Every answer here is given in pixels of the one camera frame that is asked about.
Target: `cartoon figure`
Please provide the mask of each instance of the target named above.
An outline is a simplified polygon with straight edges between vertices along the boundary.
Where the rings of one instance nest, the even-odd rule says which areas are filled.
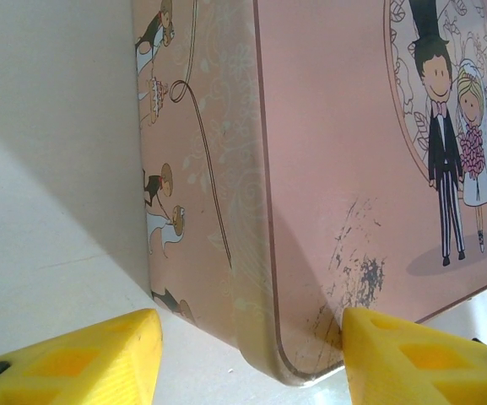
[[[476,209],[479,248],[484,251],[483,209],[487,203],[487,102],[483,80],[469,59],[461,62],[457,77],[459,121],[465,132],[460,134],[464,170],[463,200]]]
[[[155,215],[147,213],[148,224],[148,241],[149,241],[149,254],[153,254],[151,249],[151,238],[156,230],[160,230],[160,239],[162,243],[162,251],[165,253],[165,246],[167,243],[179,243],[183,239],[183,230],[185,229],[185,209],[176,205],[172,212],[171,219],[166,218],[164,215]]]
[[[450,264],[451,227],[457,241],[458,259],[465,258],[463,226],[458,204],[458,182],[463,182],[459,155],[447,101],[452,91],[452,61],[447,41],[440,37],[436,0],[410,0],[419,39],[414,42],[414,59],[421,83],[430,98],[429,186],[438,191],[441,219],[442,265]]]
[[[196,325],[196,322],[194,321],[194,316],[192,316],[191,308],[185,300],[177,302],[174,296],[167,289],[165,289],[164,295],[157,294],[154,291],[151,291],[151,294],[153,295],[153,299],[158,299],[160,302],[166,305],[166,307],[170,311],[175,314],[179,314],[184,318],[187,318],[191,323]]]
[[[145,33],[138,38],[136,64],[138,69],[138,99],[140,100],[140,122],[149,117],[149,125],[159,117],[159,110],[168,92],[153,75],[153,65],[161,45],[168,46],[174,39],[172,24],[172,0],[162,0],[160,11],[149,23]]]
[[[166,197],[170,197],[174,190],[174,180],[172,176],[172,168],[167,163],[162,165],[162,169],[160,170],[160,175],[151,175],[148,177],[148,183],[145,183],[145,170],[143,170],[143,191],[148,193],[149,199],[145,198],[146,205],[153,207],[153,199],[157,197],[157,201],[159,202],[160,208],[165,213],[166,217],[168,217],[168,213],[166,213],[165,208],[160,202],[159,198],[159,191],[162,191]]]

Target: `white surface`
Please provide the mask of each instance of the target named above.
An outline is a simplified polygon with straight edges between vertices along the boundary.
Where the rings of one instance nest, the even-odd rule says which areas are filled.
[[[131,9],[0,0],[0,354],[154,306]],[[349,403],[345,374],[281,386],[160,311],[155,404]],[[487,293],[432,322],[487,343]]]

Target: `cartoon bride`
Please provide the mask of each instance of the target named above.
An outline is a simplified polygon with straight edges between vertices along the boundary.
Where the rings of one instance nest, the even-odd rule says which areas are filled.
[[[148,241],[149,254],[153,254],[151,250],[151,238],[156,230],[160,230],[160,239],[162,241],[162,252],[165,257],[165,246],[167,243],[179,243],[183,239],[183,230],[185,229],[185,209],[176,205],[172,213],[172,218],[168,219],[164,215],[155,215],[147,213],[148,223]]]
[[[483,205],[487,203],[487,102],[483,80],[469,59],[461,62],[457,76],[458,120],[464,173],[464,203],[476,209],[479,248],[484,251]]]

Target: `yellow plastic wedge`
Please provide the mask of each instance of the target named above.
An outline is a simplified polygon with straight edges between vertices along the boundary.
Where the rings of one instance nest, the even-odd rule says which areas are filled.
[[[343,314],[354,405],[487,405],[487,346],[372,310]]]
[[[0,405],[149,405],[161,352],[155,310],[55,337],[0,356]]]

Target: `pink bouquet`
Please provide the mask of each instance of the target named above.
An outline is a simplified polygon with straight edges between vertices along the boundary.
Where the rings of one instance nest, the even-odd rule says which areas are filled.
[[[461,162],[464,173],[469,173],[472,180],[476,180],[485,168],[483,139],[481,130],[467,125],[466,133],[461,134]]]

